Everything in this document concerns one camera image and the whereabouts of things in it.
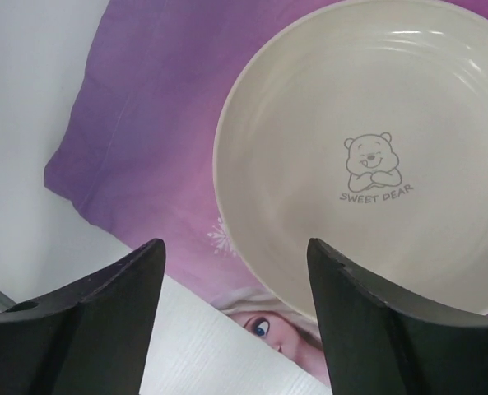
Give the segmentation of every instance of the sweet dear text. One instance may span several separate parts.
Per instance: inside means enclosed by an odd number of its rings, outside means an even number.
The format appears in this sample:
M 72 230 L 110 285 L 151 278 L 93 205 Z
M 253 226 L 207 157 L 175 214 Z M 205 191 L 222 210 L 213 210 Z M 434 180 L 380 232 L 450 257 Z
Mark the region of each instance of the sweet dear text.
M 395 200 L 413 190 L 414 188 L 412 188 L 410 185 L 404 185 L 402 188 L 394 189 L 388 193 L 362 195 L 358 193 L 341 193 L 341 200 L 360 204 L 385 202 L 387 200 Z

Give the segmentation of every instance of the snowflake print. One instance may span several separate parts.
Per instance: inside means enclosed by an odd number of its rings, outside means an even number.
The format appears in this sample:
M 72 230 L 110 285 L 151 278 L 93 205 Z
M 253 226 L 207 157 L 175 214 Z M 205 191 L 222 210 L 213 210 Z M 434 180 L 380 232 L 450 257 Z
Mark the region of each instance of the snowflake print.
M 236 251 L 233 248 L 233 244 L 230 242 L 227 231 L 225 230 L 224 221 L 218 217 L 218 225 L 214 225 L 212 228 L 214 230 L 207 233 L 207 236 L 211 238 L 212 246 L 215 248 L 214 253 L 216 255 L 231 255 L 232 257 L 235 257 Z

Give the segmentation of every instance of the purple pillowcase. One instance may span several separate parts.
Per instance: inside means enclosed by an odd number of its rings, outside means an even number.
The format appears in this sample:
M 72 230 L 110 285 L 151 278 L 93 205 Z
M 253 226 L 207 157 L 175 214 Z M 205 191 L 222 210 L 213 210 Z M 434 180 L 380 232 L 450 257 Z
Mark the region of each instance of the purple pillowcase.
M 256 51 L 334 2 L 111 0 L 45 186 L 133 248 L 164 239 L 167 273 L 208 302 L 263 292 L 216 206 L 216 123 Z M 454 2 L 488 18 L 488 1 Z

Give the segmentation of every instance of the white surface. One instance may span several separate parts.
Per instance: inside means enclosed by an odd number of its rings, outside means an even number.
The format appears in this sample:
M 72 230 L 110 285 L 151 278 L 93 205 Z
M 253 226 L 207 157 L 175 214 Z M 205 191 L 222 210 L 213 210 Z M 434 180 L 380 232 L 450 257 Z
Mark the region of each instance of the white surface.
M 331 394 L 330 388 L 169 278 L 146 363 L 141 395 Z
M 128 251 L 43 187 L 107 3 L 0 1 L 0 290 L 16 301 Z
M 236 249 L 314 317 L 306 248 L 488 310 L 488 21 L 445 2 L 348 1 L 281 32 L 235 83 L 215 183 Z
M 0 289 L 17 301 L 128 252 L 42 184 L 106 3 L 0 0 Z M 330 391 L 165 278 L 142 395 L 262 393 Z

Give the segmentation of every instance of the cartoon bear face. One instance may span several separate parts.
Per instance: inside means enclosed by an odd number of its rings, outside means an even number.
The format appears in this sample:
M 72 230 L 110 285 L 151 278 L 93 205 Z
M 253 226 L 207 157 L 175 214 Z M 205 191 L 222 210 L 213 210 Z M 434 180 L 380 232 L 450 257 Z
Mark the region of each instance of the cartoon bear face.
M 348 149 L 346 168 L 354 175 L 390 172 L 399 165 L 399 158 L 393 152 L 390 133 L 381 135 L 365 134 L 358 138 L 347 138 L 344 146 Z

